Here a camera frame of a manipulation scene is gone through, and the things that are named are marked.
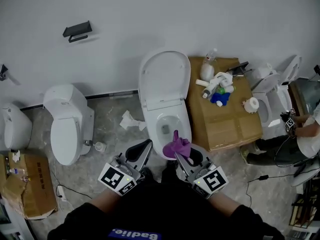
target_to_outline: blue cloth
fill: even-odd
[[[227,92],[225,94],[220,94],[218,92],[215,92],[210,101],[211,103],[217,103],[217,101],[221,101],[222,105],[225,106],[227,105],[227,101],[229,100],[230,97],[230,92]]]

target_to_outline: power strip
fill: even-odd
[[[64,188],[62,186],[58,186],[58,191],[59,191],[59,196],[61,196],[61,200],[63,202],[67,202],[68,200],[66,198]]]

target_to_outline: toilet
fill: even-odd
[[[174,49],[159,49],[149,53],[139,71],[139,98],[144,120],[158,155],[172,142],[174,131],[192,141],[185,99],[188,94],[191,66],[188,57]]]
[[[253,97],[259,102],[258,114],[262,127],[268,127],[273,120],[273,113],[267,93],[277,86],[279,79],[280,75],[276,72],[272,72],[262,79],[252,90]]]
[[[301,62],[302,57],[296,55],[283,73],[278,71],[281,75],[280,80],[278,84],[267,94],[271,110],[275,116],[279,116],[282,112],[289,112],[290,109],[292,109],[288,86],[292,81],[296,80]]]
[[[74,164],[91,148],[95,112],[72,84],[51,87],[43,105],[53,117],[50,139],[55,158],[64,166]]]
[[[31,138],[32,122],[12,103],[2,107],[4,119],[4,144],[7,149],[25,149]]]

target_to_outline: purple glove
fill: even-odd
[[[162,149],[162,152],[167,158],[176,158],[175,152],[186,158],[189,158],[191,145],[186,138],[179,138],[178,130],[175,130],[173,132],[173,141],[165,145]]]

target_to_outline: black baseboard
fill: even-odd
[[[101,98],[107,98],[107,97],[133,95],[133,94],[137,94],[137,93],[138,93],[138,90],[120,91],[120,92],[113,92],[113,93],[106,93],[106,94],[91,95],[91,96],[86,96],[85,98],[87,100],[93,100],[93,99],[101,99]],[[35,106],[28,106],[28,107],[21,108],[21,111],[41,109],[43,107],[44,107],[43,104],[35,105]]]

